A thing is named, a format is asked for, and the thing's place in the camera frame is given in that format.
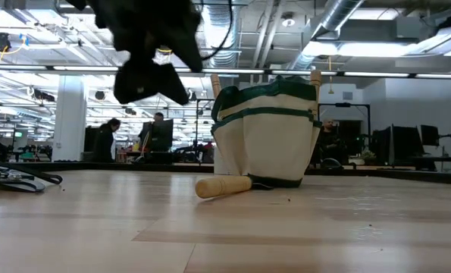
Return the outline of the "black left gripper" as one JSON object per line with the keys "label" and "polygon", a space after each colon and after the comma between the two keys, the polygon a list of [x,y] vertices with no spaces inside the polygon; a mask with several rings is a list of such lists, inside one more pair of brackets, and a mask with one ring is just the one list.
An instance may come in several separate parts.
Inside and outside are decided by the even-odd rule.
{"label": "black left gripper", "polygon": [[[146,99],[158,93],[155,52],[169,48],[190,70],[202,70],[202,56],[196,42],[201,16],[190,1],[95,0],[88,5],[96,16],[96,26],[113,35],[114,48],[130,53],[118,69],[114,97],[121,104]],[[159,66],[160,93],[179,105],[189,103],[172,64]]]}

